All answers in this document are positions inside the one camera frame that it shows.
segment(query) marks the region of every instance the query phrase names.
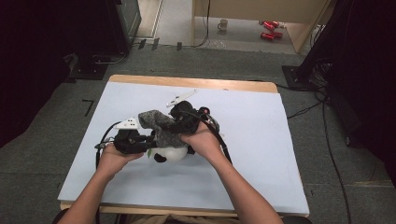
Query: black base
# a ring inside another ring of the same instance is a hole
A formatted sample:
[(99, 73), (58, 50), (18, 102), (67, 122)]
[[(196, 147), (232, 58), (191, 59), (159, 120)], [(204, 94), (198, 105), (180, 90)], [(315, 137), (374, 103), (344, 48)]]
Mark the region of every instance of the black base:
[(78, 61), (70, 73), (68, 79), (89, 79), (89, 80), (102, 80), (107, 70), (107, 64), (110, 62), (109, 58), (102, 58), (101, 64), (90, 63), (82, 66)]
[(282, 65), (283, 75), (285, 76), (286, 81), (288, 82), (288, 86), (290, 89), (294, 90), (315, 90), (318, 87), (312, 84), (308, 79), (298, 79), (297, 78), (297, 70), (298, 66), (285, 66)]

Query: white tabletop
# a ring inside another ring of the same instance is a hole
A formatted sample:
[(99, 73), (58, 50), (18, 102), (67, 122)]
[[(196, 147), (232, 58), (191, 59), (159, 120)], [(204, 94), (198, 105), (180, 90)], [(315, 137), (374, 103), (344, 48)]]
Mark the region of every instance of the white tabletop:
[[(60, 201), (75, 201), (95, 167), (93, 147), (117, 121), (158, 109), (193, 88), (108, 82), (64, 182)], [(233, 166), (281, 214), (309, 215), (286, 113), (278, 93), (198, 89), (188, 101), (206, 106), (220, 125)], [(140, 128), (141, 134), (151, 130)], [(113, 130), (108, 136), (115, 136)], [(107, 185), (102, 203), (233, 210), (219, 177), (199, 155), (157, 163), (132, 161)]]

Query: gray carpet floor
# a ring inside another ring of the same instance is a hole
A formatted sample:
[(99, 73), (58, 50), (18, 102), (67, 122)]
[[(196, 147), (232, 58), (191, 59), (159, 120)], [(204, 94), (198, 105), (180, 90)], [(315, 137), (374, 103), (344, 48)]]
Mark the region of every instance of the gray carpet floor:
[[(0, 223), (51, 223), (57, 197), (111, 75), (263, 80), (286, 85), (281, 65), (304, 56), (221, 49), (133, 48), (107, 68), (102, 81), (63, 83), (29, 129), (0, 150)], [(317, 102), (312, 92), (279, 89), (288, 115)], [(91, 111), (86, 115), (90, 103)], [(346, 188), (352, 223), (395, 223), (396, 194), (383, 163), (364, 148), (349, 148), (331, 105), (324, 107), (330, 143)], [(289, 119), (297, 163), (313, 223), (347, 223), (347, 208), (326, 145), (322, 107)], [(104, 216), (112, 223), (114, 216)]]

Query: hand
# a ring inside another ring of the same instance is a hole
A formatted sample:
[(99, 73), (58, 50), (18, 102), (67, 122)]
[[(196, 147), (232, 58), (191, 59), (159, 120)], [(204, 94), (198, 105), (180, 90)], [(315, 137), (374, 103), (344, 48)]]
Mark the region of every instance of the hand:
[(180, 139), (209, 161), (218, 156), (224, 156), (218, 139), (202, 122), (199, 123), (194, 134), (181, 134)]
[(111, 180), (129, 161), (139, 159), (143, 154), (125, 155), (117, 151), (112, 143), (107, 144), (99, 161), (96, 174), (103, 175), (108, 180)]

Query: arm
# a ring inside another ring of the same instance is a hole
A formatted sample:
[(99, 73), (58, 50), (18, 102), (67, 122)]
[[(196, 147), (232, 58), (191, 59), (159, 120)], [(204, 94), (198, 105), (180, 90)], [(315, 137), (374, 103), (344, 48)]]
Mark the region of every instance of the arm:
[(91, 180), (58, 223), (93, 223), (96, 210), (108, 182), (129, 161), (142, 156), (143, 153), (123, 155), (115, 149), (113, 144), (108, 144), (102, 153), (99, 166)]
[(271, 204), (228, 162), (219, 141), (203, 123), (195, 134), (180, 137), (215, 168), (242, 223), (283, 223)]

